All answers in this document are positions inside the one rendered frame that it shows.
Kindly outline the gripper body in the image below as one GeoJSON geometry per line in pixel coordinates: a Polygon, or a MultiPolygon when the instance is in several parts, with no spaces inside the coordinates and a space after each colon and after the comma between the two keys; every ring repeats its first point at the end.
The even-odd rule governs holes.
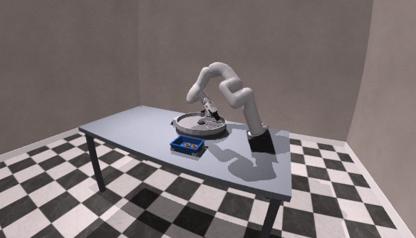
{"type": "MultiPolygon", "coordinates": [[[[215,104],[213,104],[213,102],[211,101],[211,100],[209,100],[208,102],[206,102],[204,105],[203,105],[205,108],[206,108],[206,110],[207,110],[207,112],[209,113],[209,110],[211,111],[211,112],[213,112],[213,113],[215,113],[218,109],[217,109],[217,107],[216,107],[216,105],[215,104]]],[[[212,114],[213,114],[212,113],[212,114]]],[[[210,114],[210,113],[209,113],[210,114]]],[[[211,114],[210,114],[211,115],[211,114]]]]}

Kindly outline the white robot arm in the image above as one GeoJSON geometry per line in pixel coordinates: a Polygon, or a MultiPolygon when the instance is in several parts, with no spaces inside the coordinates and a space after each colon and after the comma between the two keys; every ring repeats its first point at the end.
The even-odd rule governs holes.
{"type": "Polygon", "coordinates": [[[208,102],[210,98],[205,93],[204,88],[210,78],[219,77],[219,75],[225,79],[225,81],[222,81],[219,84],[219,89],[228,104],[230,104],[233,109],[243,106],[243,113],[249,127],[249,136],[255,137],[263,134],[266,129],[269,129],[269,127],[261,123],[259,112],[254,100],[253,90],[250,88],[243,88],[239,90],[242,88],[243,83],[238,75],[235,74],[232,68],[230,68],[227,64],[212,63],[209,67],[203,68],[197,82],[192,86],[187,95],[187,102],[192,104],[200,100],[203,105],[208,102]]]}

